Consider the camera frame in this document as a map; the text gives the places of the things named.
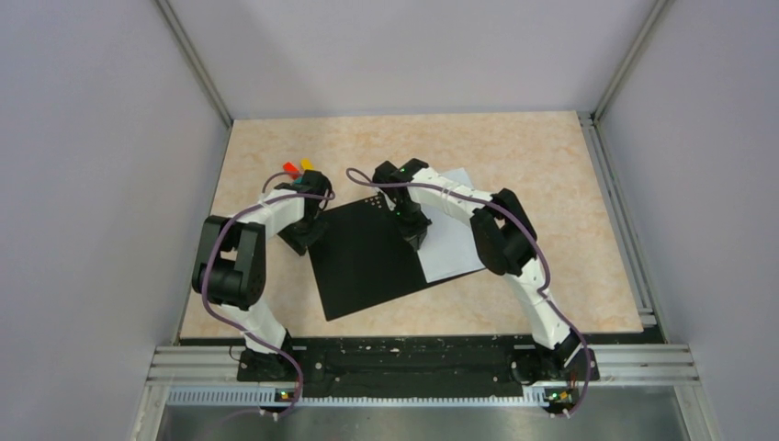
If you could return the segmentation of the white paper sheet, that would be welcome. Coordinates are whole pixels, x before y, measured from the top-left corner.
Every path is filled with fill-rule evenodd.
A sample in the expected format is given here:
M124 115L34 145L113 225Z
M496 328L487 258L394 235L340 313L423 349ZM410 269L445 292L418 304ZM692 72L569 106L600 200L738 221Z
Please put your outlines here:
M429 205L421 206L432 224L417 252L427 283L459 277L485 268L469 226Z

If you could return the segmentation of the black file folder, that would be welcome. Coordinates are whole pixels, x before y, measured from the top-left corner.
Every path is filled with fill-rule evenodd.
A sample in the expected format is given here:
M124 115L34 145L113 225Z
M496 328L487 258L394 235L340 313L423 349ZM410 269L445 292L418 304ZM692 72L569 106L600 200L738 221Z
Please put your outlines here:
M470 275L427 283L381 196L327 209L327 229L306 252L326 321Z

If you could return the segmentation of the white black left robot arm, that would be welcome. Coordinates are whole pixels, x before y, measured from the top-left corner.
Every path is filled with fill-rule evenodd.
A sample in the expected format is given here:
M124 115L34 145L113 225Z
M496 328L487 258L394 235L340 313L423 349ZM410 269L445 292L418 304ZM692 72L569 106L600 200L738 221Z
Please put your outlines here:
M328 177L306 171L291 183L264 187L251 207L230 217L211 215L202 225L192 288L208 310L219 306L222 321L244 335L242 362L271 379L288 377L295 357L288 330L262 297L266 244L278 237L305 255L327 229L321 214L333 197Z

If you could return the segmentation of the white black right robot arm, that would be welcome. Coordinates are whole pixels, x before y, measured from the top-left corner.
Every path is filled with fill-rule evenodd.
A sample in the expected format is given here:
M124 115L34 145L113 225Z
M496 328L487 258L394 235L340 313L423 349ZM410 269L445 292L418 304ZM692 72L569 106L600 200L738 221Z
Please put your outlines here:
M401 237L419 250L431 220L423 207L442 210L469 228L481 263L500 276L518 298L538 351L541 371L562 379L583 359L593 356L581 332L552 299L548 260L515 193L507 188L485 192L449 179L418 159L402 167L380 164L369 180L390 204Z

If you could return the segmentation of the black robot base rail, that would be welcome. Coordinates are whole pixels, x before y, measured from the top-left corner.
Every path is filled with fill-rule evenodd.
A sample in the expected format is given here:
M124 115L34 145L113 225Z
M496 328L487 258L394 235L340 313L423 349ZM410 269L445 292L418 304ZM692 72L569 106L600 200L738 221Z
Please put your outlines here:
M292 367L274 378L239 358L240 382L303 380L307 399L519 398L533 386L557 385L577 398L600 372L580 359L557 367L540 357L528 335L422 337L297 337L283 356Z

